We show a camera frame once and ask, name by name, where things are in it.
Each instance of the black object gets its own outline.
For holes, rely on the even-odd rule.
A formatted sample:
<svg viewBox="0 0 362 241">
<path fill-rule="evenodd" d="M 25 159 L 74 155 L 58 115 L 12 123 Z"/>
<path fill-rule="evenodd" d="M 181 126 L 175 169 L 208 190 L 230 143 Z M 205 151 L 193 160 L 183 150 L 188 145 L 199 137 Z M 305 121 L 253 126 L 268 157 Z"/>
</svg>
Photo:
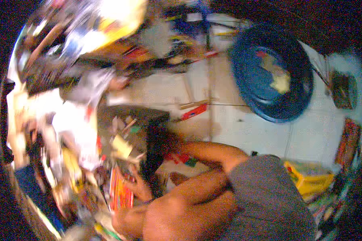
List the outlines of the black object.
<svg viewBox="0 0 362 241">
<path fill-rule="evenodd" d="M 165 129 L 160 125 L 169 120 L 167 111 L 149 109 L 138 106 L 100 106 L 98 115 L 98 132 L 112 127 L 113 118 L 116 116 L 131 116 L 137 119 L 137 125 L 145 129 L 147 133 L 146 161 L 140 162 L 140 169 L 144 180 L 150 181 L 151 176 L 164 160 L 164 153 L 159 147 L 164 142 Z"/>
<path fill-rule="evenodd" d="M 280 94 L 270 86 L 273 76 L 261 67 L 259 53 L 274 57 L 273 64 L 290 73 L 289 91 Z M 292 36 L 269 25 L 255 25 L 239 33 L 231 59 L 241 98 L 262 118 L 289 122 L 308 106 L 314 77 L 308 56 Z"/>
</svg>

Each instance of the white floor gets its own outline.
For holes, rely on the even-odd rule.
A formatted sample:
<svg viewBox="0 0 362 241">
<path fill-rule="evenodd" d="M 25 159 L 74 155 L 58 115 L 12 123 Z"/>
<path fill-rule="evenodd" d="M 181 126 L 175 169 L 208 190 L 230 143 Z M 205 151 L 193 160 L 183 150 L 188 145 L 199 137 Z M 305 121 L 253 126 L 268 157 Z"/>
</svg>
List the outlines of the white floor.
<svg viewBox="0 0 362 241">
<path fill-rule="evenodd" d="M 309 46 L 303 46 L 310 60 L 316 61 L 324 72 L 324 57 Z M 342 65 L 345 72 L 351 72 L 360 82 L 360 101 L 353 111 L 337 109 L 331 97 L 325 95 L 325 85 L 314 72 L 314 93 L 308 109 L 290 123 L 267 122 L 252 113 L 239 97 L 230 61 L 225 54 L 211 59 L 210 67 L 207 60 L 194 63 L 185 76 L 158 72 L 139 80 L 129 89 L 114 93 L 115 96 L 109 98 L 109 104 L 145 105 L 168 110 L 172 118 L 177 118 L 191 110 L 178 109 L 178 104 L 190 102 L 183 78 L 189 81 L 195 101 L 208 98 L 211 84 L 213 104 L 209 111 L 173 124 L 173 128 L 200 140 L 209 140 L 211 133 L 212 141 L 237 146 L 248 154 L 252 151 L 271 153 L 282 158 L 317 161 L 331 166 L 343 132 L 345 116 L 362 123 L 362 76 L 359 62 L 350 55 L 349 58 L 332 56 L 332 64 L 337 61 L 338 66 Z M 210 119 L 213 130 L 210 130 Z"/>
</svg>

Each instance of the yellow box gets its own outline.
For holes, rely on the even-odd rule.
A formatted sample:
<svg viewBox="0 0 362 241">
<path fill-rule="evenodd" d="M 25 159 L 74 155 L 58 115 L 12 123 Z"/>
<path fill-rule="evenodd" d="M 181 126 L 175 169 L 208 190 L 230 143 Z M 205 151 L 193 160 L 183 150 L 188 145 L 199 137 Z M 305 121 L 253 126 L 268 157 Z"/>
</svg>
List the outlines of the yellow box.
<svg viewBox="0 0 362 241">
<path fill-rule="evenodd" d="M 322 193 L 333 182 L 334 174 L 320 163 L 285 161 L 284 167 L 302 196 Z"/>
</svg>

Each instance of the orange item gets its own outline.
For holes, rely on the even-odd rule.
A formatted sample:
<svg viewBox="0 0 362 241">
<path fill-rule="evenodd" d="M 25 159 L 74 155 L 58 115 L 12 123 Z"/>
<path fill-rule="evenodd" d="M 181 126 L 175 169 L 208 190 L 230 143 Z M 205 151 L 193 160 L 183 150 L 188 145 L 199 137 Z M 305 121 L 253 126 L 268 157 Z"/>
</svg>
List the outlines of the orange item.
<svg viewBox="0 0 362 241">
<path fill-rule="evenodd" d="M 354 123 L 351 119 L 345 119 L 345 128 L 339 143 L 335 163 L 340 164 L 346 171 L 351 165 L 354 155 L 357 151 L 359 139 L 361 137 L 361 126 Z"/>
<path fill-rule="evenodd" d="M 133 176 L 127 174 L 125 174 L 125 179 L 130 182 L 135 181 Z M 117 212 L 119 209 L 133 207 L 133 192 L 123 184 L 120 176 L 116 172 L 116 168 L 111 170 L 110 198 L 110 209 L 114 212 Z"/>
</svg>

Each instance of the person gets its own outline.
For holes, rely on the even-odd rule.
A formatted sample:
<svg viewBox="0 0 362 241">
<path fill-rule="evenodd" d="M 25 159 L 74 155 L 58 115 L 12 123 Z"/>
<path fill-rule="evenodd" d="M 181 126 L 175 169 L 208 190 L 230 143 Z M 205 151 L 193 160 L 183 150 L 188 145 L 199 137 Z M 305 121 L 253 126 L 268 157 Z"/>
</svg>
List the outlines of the person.
<svg viewBox="0 0 362 241">
<path fill-rule="evenodd" d="M 214 168 L 153 201 L 134 169 L 137 182 L 124 182 L 148 204 L 119 210 L 113 216 L 117 232 L 145 241 L 315 239 L 312 216 L 278 157 L 249 157 L 239 148 L 211 142 L 172 145 L 168 151 L 187 153 Z"/>
</svg>

